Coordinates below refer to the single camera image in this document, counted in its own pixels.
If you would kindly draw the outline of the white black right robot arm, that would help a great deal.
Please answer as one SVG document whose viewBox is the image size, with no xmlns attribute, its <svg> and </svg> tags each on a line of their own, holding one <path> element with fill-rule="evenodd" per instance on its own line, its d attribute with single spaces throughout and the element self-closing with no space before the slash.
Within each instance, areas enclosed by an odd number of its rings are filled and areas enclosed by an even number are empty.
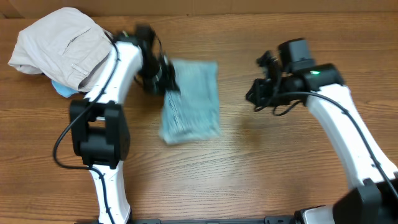
<svg viewBox="0 0 398 224">
<path fill-rule="evenodd" d="M 317 64 L 303 39 L 265 52 L 256 62 L 265 77 L 254 80 L 246 99 L 256 112 L 303 104 L 326 132 L 345 171 L 349 192 L 333 205 L 267 217 L 265 223 L 397 223 L 397 166 L 383 153 L 362 120 L 351 91 L 332 63 Z"/>
</svg>

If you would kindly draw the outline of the light blue folded garment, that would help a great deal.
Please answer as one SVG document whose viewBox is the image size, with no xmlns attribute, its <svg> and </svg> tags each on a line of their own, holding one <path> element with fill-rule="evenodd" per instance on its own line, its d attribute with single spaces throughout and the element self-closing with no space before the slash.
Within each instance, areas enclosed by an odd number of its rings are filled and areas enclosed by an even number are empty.
<svg viewBox="0 0 398 224">
<path fill-rule="evenodd" d="M 52 86 L 54 87 L 55 91 L 64 98 L 69 98 L 72 95 L 78 94 L 78 91 L 70 87 L 67 87 L 65 85 L 62 85 L 54 80 L 52 80 Z"/>
</svg>

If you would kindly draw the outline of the light blue denim shorts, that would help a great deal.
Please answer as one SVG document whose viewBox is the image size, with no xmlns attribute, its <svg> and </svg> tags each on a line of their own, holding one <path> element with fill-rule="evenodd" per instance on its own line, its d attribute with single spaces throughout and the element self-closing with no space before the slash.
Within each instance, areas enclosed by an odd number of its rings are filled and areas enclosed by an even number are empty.
<svg viewBox="0 0 398 224">
<path fill-rule="evenodd" d="M 166 144 L 209 140 L 220 135 L 218 64 L 172 60 L 180 91 L 164 96 L 159 136 Z"/>
</svg>

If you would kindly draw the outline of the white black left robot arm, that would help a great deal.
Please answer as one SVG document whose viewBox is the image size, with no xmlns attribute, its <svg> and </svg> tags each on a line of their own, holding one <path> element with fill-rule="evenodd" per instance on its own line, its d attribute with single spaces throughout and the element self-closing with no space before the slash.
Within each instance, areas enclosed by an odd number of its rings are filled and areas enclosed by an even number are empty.
<svg viewBox="0 0 398 224">
<path fill-rule="evenodd" d="M 70 104 L 67 131 L 74 153 L 82 159 L 79 168 L 89 171 L 95 183 L 97 223 L 132 223 L 123 174 L 131 141 L 123 104 L 132 82 L 153 95 L 180 91 L 171 61 L 152 51 L 158 41 L 145 24 L 137 25 L 133 34 L 119 33 L 111 40 L 109 61 L 94 87 Z"/>
</svg>

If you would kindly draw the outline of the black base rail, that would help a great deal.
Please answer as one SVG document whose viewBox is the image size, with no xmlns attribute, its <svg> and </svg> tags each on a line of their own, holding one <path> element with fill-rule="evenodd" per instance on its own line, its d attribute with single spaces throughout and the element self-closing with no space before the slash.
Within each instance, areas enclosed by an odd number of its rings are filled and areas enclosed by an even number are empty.
<svg viewBox="0 0 398 224">
<path fill-rule="evenodd" d="M 219 219 L 219 220 L 159 220 L 129 219 L 128 224 L 297 224 L 294 216 L 268 216 L 265 218 Z"/>
</svg>

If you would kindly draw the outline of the beige folded trousers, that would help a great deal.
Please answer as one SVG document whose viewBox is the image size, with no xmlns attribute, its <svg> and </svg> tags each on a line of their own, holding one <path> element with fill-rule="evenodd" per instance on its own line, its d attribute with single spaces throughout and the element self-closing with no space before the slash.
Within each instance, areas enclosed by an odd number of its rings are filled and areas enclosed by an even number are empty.
<svg viewBox="0 0 398 224">
<path fill-rule="evenodd" d="M 63 7 L 19 32 L 8 65 L 43 73 L 80 92 L 90 91 L 113 48 L 113 35 L 76 8 Z"/>
</svg>

